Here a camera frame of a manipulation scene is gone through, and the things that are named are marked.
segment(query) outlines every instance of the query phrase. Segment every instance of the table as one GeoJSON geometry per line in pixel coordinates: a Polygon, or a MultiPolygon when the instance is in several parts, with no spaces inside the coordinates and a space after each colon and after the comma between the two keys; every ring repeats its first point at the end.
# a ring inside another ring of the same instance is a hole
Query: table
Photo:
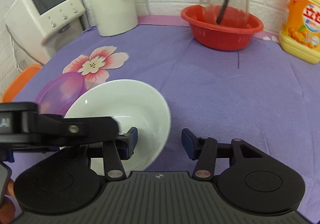
{"type": "MultiPolygon", "coordinates": [[[[108,81],[146,82],[166,98],[172,127],[168,142],[149,171],[192,171],[181,144],[181,130],[230,143],[242,138],[299,172],[306,193],[299,212],[320,220],[320,67],[281,50],[272,41],[253,39],[239,52],[208,49],[182,26],[139,25],[113,37],[95,27],[62,48],[14,101],[34,101],[50,80],[80,54],[116,46],[130,56],[109,70],[108,81]]],[[[16,155],[13,177],[45,155],[16,155]]],[[[228,167],[218,159],[216,174],[228,167]]]]}

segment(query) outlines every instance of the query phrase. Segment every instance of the red plastic colander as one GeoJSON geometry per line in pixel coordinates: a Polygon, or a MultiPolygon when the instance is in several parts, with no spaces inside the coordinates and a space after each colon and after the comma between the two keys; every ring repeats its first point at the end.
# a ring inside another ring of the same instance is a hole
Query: red plastic colander
{"type": "Polygon", "coordinates": [[[220,25],[205,23],[204,8],[200,5],[186,7],[181,17],[189,22],[193,36],[205,46],[223,51],[237,51],[244,49],[252,36],[263,30],[263,23],[259,18],[249,14],[247,28],[232,27],[234,21],[228,17],[235,17],[238,9],[227,7],[220,25]]]}

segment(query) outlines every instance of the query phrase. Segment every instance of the bottle label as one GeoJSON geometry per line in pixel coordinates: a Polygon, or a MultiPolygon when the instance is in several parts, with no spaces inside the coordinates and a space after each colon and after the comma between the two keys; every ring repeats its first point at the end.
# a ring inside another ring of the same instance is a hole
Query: bottle label
{"type": "Polygon", "coordinates": [[[287,0],[282,34],[320,51],[320,7],[309,0],[287,0]]]}

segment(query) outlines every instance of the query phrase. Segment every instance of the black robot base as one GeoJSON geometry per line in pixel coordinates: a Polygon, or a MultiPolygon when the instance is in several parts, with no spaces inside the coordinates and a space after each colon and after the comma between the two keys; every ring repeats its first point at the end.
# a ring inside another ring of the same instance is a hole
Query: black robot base
{"type": "Polygon", "coordinates": [[[0,132],[2,161],[11,150],[67,145],[18,176],[14,193],[23,214],[14,224],[310,223],[296,211],[305,192],[302,177],[241,139],[222,144],[183,129],[183,147],[197,160],[192,173],[134,171],[127,177],[121,160],[134,152],[135,127],[118,135],[109,117],[62,119],[39,115],[30,104],[2,108],[24,126],[0,132]],[[91,158],[103,158],[105,176],[90,169],[91,158]],[[230,167],[215,176],[217,158],[229,158],[230,167]]]}

